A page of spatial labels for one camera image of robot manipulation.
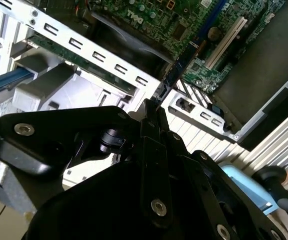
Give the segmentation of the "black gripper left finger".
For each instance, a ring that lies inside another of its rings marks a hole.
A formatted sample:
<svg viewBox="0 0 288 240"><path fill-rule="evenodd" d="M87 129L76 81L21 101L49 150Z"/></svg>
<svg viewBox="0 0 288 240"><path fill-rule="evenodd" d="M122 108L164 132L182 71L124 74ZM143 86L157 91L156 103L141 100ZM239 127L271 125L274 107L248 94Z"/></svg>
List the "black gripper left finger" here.
<svg viewBox="0 0 288 240"><path fill-rule="evenodd" d="M1 117L0 202L35 216L52 198L119 163L156 163L168 173L159 108L144 100L139 120L116 106Z"/></svg>

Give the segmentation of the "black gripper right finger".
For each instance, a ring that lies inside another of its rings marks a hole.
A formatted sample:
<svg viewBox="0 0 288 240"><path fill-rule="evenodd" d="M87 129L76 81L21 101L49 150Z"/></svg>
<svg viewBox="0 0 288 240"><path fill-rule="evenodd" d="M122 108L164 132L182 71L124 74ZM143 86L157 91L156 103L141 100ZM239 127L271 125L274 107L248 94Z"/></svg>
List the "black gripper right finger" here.
<svg viewBox="0 0 288 240"><path fill-rule="evenodd" d="M283 233L203 151L189 153L169 129L164 108L158 121L168 156L174 214L186 240L282 240Z"/></svg>

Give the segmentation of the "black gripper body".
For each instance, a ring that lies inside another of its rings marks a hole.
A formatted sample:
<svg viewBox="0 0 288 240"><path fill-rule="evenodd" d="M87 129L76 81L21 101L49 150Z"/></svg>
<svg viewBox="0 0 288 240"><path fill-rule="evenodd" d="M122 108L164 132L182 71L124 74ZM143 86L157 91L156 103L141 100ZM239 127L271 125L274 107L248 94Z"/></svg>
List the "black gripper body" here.
<svg viewBox="0 0 288 240"><path fill-rule="evenodd" d="M156 163L118 163L44 204L28 240L206 240L209 228Z"/></svg>

